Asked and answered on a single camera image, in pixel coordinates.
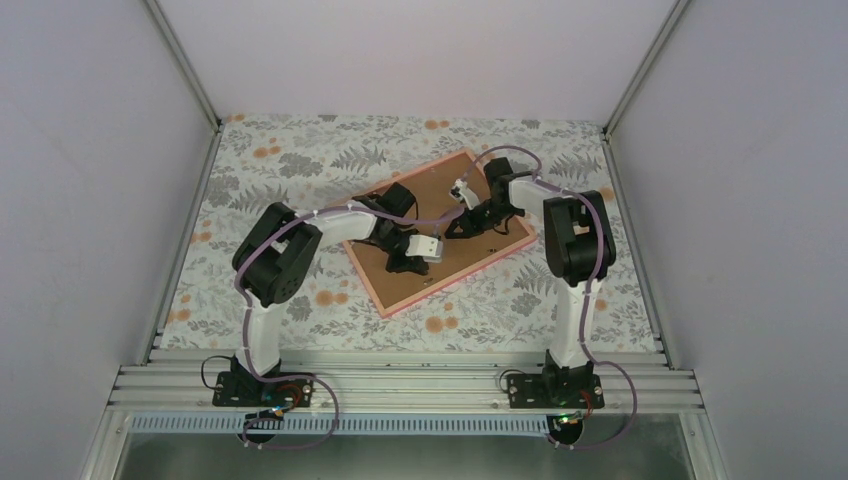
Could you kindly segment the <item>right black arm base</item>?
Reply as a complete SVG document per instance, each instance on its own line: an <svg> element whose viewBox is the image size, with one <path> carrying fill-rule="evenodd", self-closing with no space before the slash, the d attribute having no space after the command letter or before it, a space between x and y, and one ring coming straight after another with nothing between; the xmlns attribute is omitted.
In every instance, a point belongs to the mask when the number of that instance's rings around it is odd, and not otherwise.
<svg viewBox="0 0 848 480"><path fill-rule="evenodd" d="M591 364L550 373L508 369L497 383L511 409L560 411L546 416L547 433L555 446L575 446L585 420L606 406L600 377Z"/></svg>

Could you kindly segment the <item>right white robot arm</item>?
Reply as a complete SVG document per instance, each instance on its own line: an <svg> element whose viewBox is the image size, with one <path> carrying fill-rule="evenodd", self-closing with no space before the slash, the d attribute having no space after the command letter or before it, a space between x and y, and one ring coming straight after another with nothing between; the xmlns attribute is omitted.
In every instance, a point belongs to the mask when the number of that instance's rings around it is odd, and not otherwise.
<svg viewBox="0 0 848 480"><path fill-rule="evenodd" d="M474 238L517 216L542 220L547 266L558 283L555 333L542 367L541 391L549 404L565 407L581 390L592 389L587 328L596 294L617 255L604 200L597 191L571 192L531 172L515 172L505 157L489 161L484 176L486 200L468 186L466 175L453 183L450 195L465 211L451 221L445 236Z"/></svg>

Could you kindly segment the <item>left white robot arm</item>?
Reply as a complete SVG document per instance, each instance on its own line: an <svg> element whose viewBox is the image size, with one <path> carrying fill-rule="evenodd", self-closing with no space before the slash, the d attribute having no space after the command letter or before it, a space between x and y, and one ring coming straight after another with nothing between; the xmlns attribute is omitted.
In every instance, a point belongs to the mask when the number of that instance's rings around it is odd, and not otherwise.
<svg viewBox="0 0 848 480"><path fill-rule="evenodd" d="M443 244L404 223L414 195L398 183L382 194L353 197L345 204L304 215L282 203L270 205L234 254L234 285L246 300L242 344L221 375L217 390L231 389L255 405L278 391L279 328L273 312L290 300L306 279L319 249L342 242L375 246L387 255L390 273L425 275L440 260Z"/></svg>

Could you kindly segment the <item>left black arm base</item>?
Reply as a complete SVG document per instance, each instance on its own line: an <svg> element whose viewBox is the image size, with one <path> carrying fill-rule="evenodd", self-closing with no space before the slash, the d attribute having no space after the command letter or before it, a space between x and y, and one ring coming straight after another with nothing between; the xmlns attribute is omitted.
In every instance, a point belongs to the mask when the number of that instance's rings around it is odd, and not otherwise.
<svg viewBox="0 0 848 480"><path fill-rule="evenodd" d="M247 371L221 372L213 385L212 405L215 407L252 408L255 413L245 416L244 424L254 419L263 419L250 430L269 431L275 420L283 420L287 412L310 406L314 381L294 379L284 382L264 383ZM275 435L248 433L249 441L265 444Z"/></svg>

